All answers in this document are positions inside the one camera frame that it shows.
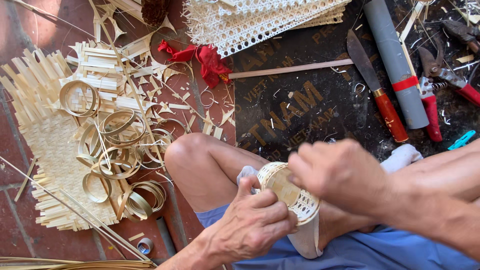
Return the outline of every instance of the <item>wooden stick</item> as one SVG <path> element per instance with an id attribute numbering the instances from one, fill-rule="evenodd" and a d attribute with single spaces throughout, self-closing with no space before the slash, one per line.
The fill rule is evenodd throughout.
<path id="1" fill-rule="evenodd" d="M 36 162 L 36 157 L 33 157 L 32 164 L 30 164 L 30 168 L 28 168 L 28 172 L 27 172 L 28 176 L 30 176 L 30 174 L 32 173 L 33 168 L 35 167 L 35 162 Z M 15 197 L 15 200 L 14 200 L 15 202 L 17 202 L 18 198 L 20 198 L 20 195 L 22 194 L 25 186 L 27 185 L 27 182 L 28 182 L 28 177 L 25 177 L 24 182 L 22 183 L 22 186 L 18 190 L 17 196 Z"/>
<path id="2" fill-rule="evenodd" d="M 38 186 L 40 189 L 42 189 L 45 193 L 47 193 L 48 195 L 50 195 L 52 198 L 54 198 L 55 200 L 57 200 L 58 202 L 60 202 L 61 204 L 63 204 L 64 206 L 66 206 L 70 211 L 72 211 L 73 213 L 75 213 L 77 216 L 79 216 L 81 219 L 83 219 L 85 222 L 87 222 L 90 226 L 92 226 L 93 228 L 96 228 L 98 231 L 101 231 L 103 233 L 101 233 L 102 236 L 108 236 L 110 237 L 112 240 L 114 240 L 115 242 L 117 242 L 119 245 L 121 245 L 123 248 L 125 248 L 126 250 L 130 251 L 132 254 L 134 254 L 135 256 L 137 256 L 137 258 L 139 259 L 144 259 L 144 260 L 150 260 L 149 258 L 147 258 L 143 253 L 141 253 L 140 251 L 138 251 L 138 249 L 136 249 L 134 246 L 132 246 L 130 243 L 128 243 L 125 239 L 123 239 L 121 236 L 119 236 L 118 234 L 116 234 L 114 231 L 112 231 L 109 227 L 107 227 L 105 225 L 105 223 L 103 223 L 99 218 L 97 218 L 94 214 L 92 214 L 90 211 L 88 211 L 85 207 L 83 207 L 77 200 L 75 200 L 73 197 L 71 197 L 68 193 L 66 193 L 65 191 L 63 190 L 60 190 L 60 191 L 63 191 L 62 193 L 67 196 L 73 203 L 78 203 L 77 205 L 82 208 L 88 215 L 90 215 L 91 217 L 94 218 L 95 221 L 97 221 L 99 224 L 101 224 L 102 227 L 105 228 L 105 230 L 107 230 L 109 233 L 111 233 L 113 236 L 115 237 L 118 237 L 118 240 L 115 239 L 113 236 L 111 236 L 110 234 L 106 233 L 105 231 L 103 231 L 101 228 L 99 228 L 97 225 L 95 225 L 92 221 L 90 221 L 88 218 L 84 217 L 83 215 L 81 215 L 79 212 L 77 212 L 75 209 L 73 209 L 72 207 L 70 207 L 66 202 L 62 201 L 60 198 L 58 198 L 57 196 L 55 196 L 53 193 L 51 193 L 48 189 L 44 188 L 42 185 L 40 185 L 39 183 L 37 183 L 35 180 L 33 180 L 32 178 L 30 178 L 28 175 L 26 175 L 23 171 L 21 171 L 20 169 L 18 169 L 17 167 L 13 166 L 13 164 L 11 164 L 10 162 L 8 162 L 5 158 L 3 158 L 2 156 L 0 156 L 0 159 L 3 160 L 5 163 L 7 163 L 8 165 L 10 165 L 12 168 L 14 168 L 17 172 L 19 172 L 20 174 L 22 174 L 23 176 L 27 177 L 31 182 L 32 184 Z"/>
<path id="3" fill-rule="evenodd" d="M 310 70 L 310 69 L 317 69 L 317 68 L 325 68 L 325 67 L 344 66 L 344 65 L 351 65 L 351 64 L 353 64 L 352 59 L 342 59 L 342 60 L 308 64 L 308 65 L 301 65 L 301 66 L 294 66 L 294 67 L 274 68 L 274 69 L 267 69 L 267 70 L 230 73 L 228 75 L 228 78 L 229 79 L 238 79 L 238 78 L 281 74 L 281 73 L 288 73 L 288 72 L 295 72 L 295 71 L 302 71 L 302 70 Z"/>
<path id="4" fill-rule="evenodd" d="M 88 0 L 88 1 L 90 2 L 90 5 L 92 6 L 93 12 L 95 13 L 95 18 L 100 18 L 100 15 L 98 15 L 98 11 L 96 10 L 96 7 L 95 7 L 95 4 L 93 4 L 93 1 L 92 0 Z M 138 107 L 140 109 L 140 112 L 142 113 L 142 118 L 145 121 L 147 130 L 150 134 L 150 138 L 152 139 L 152 142 L 155 142 L 155 138 L 153 137 L 152 129 L 150 129 L 150 126 L 148 125 L 148 119 L 147 119 L 147 116 L 145 115 L 145 111 L 142 107 L 142 103 L 140 102 L 140 99 L 138 98 L 137 85 L 133 83 L 132 78 L 130 78 L 130 75 L 128 74 L 127 69 L 125 68 L 125 65 L 121 61 L 121 57 L 120 57 L 119 52 L 117 51 L 117 47 L 115 47 L 115 45 L 113 44 L 113 40 L 110 37 L 110 34 L 108 33 L 107 28 L 105 27 L 105 24 L 103 23 L 102 20 L 99 20 L 99 22 L 102 25 L 103 31 L 105 32 L 105 35 L 107 36 L 107 39 L 110 42 L 110 45 L 112 46 L 112 49 L 115 52 L 115 55 L 117 56 L 118 63 L 123 70 L 123 74 L 125 74 L 127 76 L 128 83 L 130 84 L 131 87 L 133 87 L 133 96 L 135 97 L 135 100 L 137 100 Z M 158 160 L 160 160 L 160 165 L 163 165 L 163 160 L 162 160 L 162 157 L 160 156 L 160 151 L 158 150 L 158 146 L 153 145 L 153 150 L 157 154 Z"/>

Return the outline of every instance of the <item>bamboo basket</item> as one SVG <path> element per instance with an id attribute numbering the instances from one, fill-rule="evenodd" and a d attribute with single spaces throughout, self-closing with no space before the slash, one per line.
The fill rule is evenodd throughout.
<path id="1" fill-rule="evenodd" d="M 278 196 L 279 201 L 286 203 L 288 209 L 297 214 L 297 226 L 310 222 L 318 213 L 320 200 L 312 196 L 288 180 L 291 171 L 288 163 L 270 162 L 264 165 L 257 174 L 260 181 L 259 193 L 265 189 L 271 189 Z"/>

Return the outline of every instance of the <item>red knife handle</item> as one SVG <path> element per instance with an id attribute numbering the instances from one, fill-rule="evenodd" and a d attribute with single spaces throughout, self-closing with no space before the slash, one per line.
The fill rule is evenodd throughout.
<path id="1" fill-rule="evenodd" d="M 470 84 L 467 84 L 462 89 L 455 90 L 457 93 L 461 94 L 471 103 L 480 107 L 480 93 L 477 92 Z"/>
<path id="2" fill-rule="evenodd" d="M 393 108 L 390 99 L 385 93 L 383 93 L 383 91 L 381 91 L 382 94 L 377 96 L 377 91 L 374 91 L 375 102 L 377 102 L 378 109 L 380 110 L 380 113 L 382 114 L 382 117 L 384 118 L 388 130 L 393 136 L 393 139 L 398 143 L 408 140 L 408 135 L 405 131 L 405 127 L 400 121 L 400 118 L 398 117 L 395 108 Z"/>
<path id="3" fill-rule="evenodd" d="M 434 142 L 442 141 L 442 134 L 440 133 L 440 127 L 438 126 L 437 116 L 437 97 L 429 96 L 421 99 L 427 118 L 430 124 L 427 126 L 427 133 L 430 139 Z"/>

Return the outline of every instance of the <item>hand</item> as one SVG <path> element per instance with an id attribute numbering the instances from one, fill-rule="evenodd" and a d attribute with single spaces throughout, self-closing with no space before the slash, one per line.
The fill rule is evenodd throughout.
<path id="1" fill-rule="evenodd" d="M 252 186 L 260 187 L 256 176 L 240 179 L 223 217 L 200 234 L 208 254 L 222 264 L 265 255 L 278 239 L 295 232 L 297 215 L 272 190 L 252 195 Z"/>
<path id="2" fill-rule="evenodd" d="M 393 182 L 358 142 L 303 144 L 288 158 L 291 181 L 345 211 L 375 216 L 392 196 Z"/>

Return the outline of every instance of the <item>blue clip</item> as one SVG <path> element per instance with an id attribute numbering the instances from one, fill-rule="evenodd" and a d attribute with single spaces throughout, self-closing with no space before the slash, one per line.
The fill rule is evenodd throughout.
<path id="1" fill-rule="evenodd" d="M 465 146 L 465 143 L 470 140 L 473 135 L 475 135 L 475 130 L 470 130 L 469 132 L 465 133 L 465 135 L 463 135 L 460 139 L 456 140 L 455 143 L 448 148 L 448 150 L 453 150 Z"/>

